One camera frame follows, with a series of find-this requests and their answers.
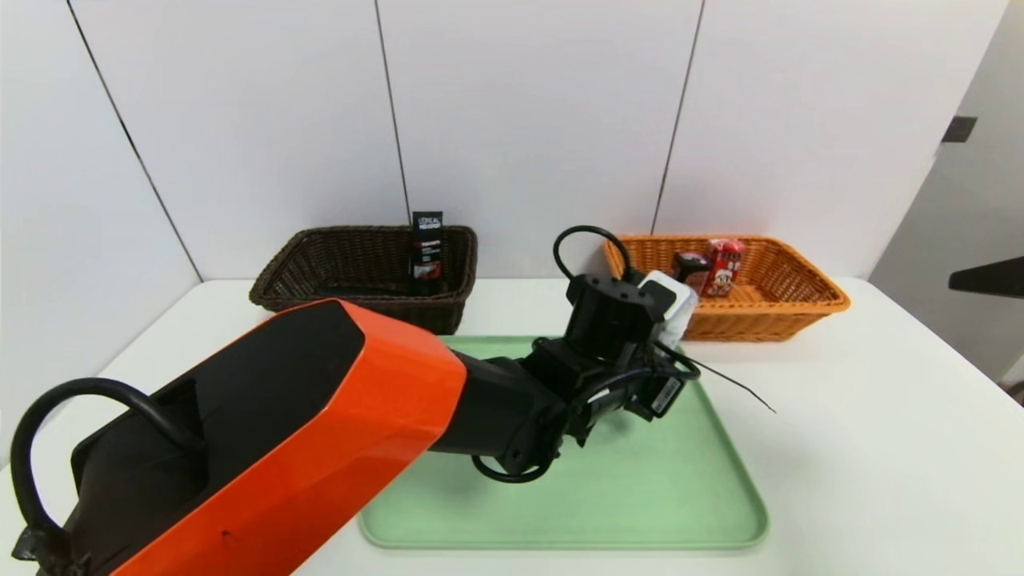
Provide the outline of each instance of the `brown wicker basket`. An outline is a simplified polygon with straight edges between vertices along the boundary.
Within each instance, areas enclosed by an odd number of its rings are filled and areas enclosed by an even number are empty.
[[[633,266],[644,274],[672,269],[673,254],[703,252],[708,240],[722,235],[622,236]],[[729,236],[746,245],[727,296],[700,298],[686,329],[687,340],[768,342],[792,338],[818,320],[850,307],[850,299],[792,246],[766,236]],[[625,262],[610,242],[604,255],[612,274]]]
[[[332,227],[292,237],[263,269],[249,299],[272,312],[344,298],[435,334],[454,334],[476,280],[476,233],[441,229],[441,293],[411,296],[409,227]]]

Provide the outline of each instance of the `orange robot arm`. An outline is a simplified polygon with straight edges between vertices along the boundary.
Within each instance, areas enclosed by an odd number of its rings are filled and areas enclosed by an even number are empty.
[[[332,299],[274,316],[148,397],[101,378],[56,386],[14,434],[28,528],[13,556],[49,576],[287,574],[425,450],[529,482],[564,437],[583,446],[616,409],[659,418],[699,375],[655,352],[655,287],[581,275],[566,296],[564,336],[538,338],[522,359],[459,355]],[[36,493],[32,440],[48,412],[83,394],[131,410],[75,449],[79,502],[58,526]]]

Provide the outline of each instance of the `black cable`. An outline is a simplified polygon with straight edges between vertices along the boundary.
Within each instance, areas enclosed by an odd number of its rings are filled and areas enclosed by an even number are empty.
[[[29,529],[41,531],[48,537],[65,539],[67,533],[46,513],[39,499],[36,479],[32,474],[32,443],[43,420],[57,405],[85,395],[103,396],[128,406],[148,420],[164,438],[186,452],[202,453],[206,450],[202,440],[172,420],[150,397],[124,382],[109,378],[79,378],[51,388],[26,410],[14,429],[10,446],[10,475],[17,506]]]
[[[477,471],[490,480],[497,480],[498,482],[504,482],[506,484],[526,484],[527,482],[534,482],[544,476],[544,472],[548,471],[548,468],[551,467],[551,460],[548,460],[546,462],[542,462],[536,468],[526,472],[505,474],[484,464],[483,459],[479,456],[472,456],[470,459],[473,460],[473,465],[476,466]]]
[[[559,253],[559,248],[561,248],[562,240],[565,240],[566,238],[572,236],[578,232],[589,232],[591,234],[596,234],[598,236],[604,237],[605,239],[608,240],[608,242],[611,242],[615,246],[615,248],[618,249],[618,253],[623,255],[623,262],[625,262],[626,264],[626,268],[623,269],[623,274],[620,278],[625,280],[626,277],[629,275],[629,272],[633,270],[633,263],[630,260],[629,249],[626,248],[626,245],[623,244],[623,241],[618,240],[618,238],[614,234],[611,234],[610,232],[604,230],[603,228],[592,227],[587,224],[565,229],[564,231],[562,231],[561,234],[558,235],[558,238],[555,239],[554,246],[552,246],[552,251],[555,254],[555,265],[558,266],[558,270],[562,271],[562,274],[565,275],[565,278],[572,280],[573,275],[571,272],[569,272],[569,269],[565,268],[565,262],[562,261],[562,256]]]
[[[760,396],[758,396],[758,393],[756,393],[756,392],[752,390],[751,388],[744,386],[740,382],[738,382],[738,381],[730,378],[729,376],[726,376],[725,374],[719,372],[718,370],[715,370],[714,368],[712,368],[711,366],[708,366],[707,364],[703,364],[701,362],[697,362],[696,360],[693,360],[692,358],[690,358],[688,356],[682,355],[679,352],[672,349],[671,347],[663,344],[662,342],[654,342],[654,345],[656,345],[658,348],[665,351],[665,353],[668,354],[669,356],[671,356],[673,360],[675,360],[676,362],[679,362],[680,364],[683,364],[687,368],[689,368],[689,363],[693,363],[693,364],[696,364],[697,366],[700,366],[701,368],[710,370],[713,374],[717,374],[718,376],[721,376],[722,378],[725,378],[726,380],[729,380],[733,384],[736,384],[737,386],[739,386],[739,387],[743,388],[744,390],[746,390],[748,393],[750,393],[750,395],[753,396],[754,398],[758,399],[758,402],[760,402],[761,404],[764,404],[765,408],[771,410],[775,414],[778,414],[778,412],[775,412],[775,409],[772,408],[767,402],[765,402],[763,398],[761,398]]]

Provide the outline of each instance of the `red snack can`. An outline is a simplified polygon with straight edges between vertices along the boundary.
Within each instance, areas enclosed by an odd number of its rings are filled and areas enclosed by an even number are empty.
[[[743,243],[728,238],[718,238],[708,242],[708,259],[711,272],[705,284],[703,295],[724,296],[732,290],[732,283],[739,274],[739,262],[743,258]]]

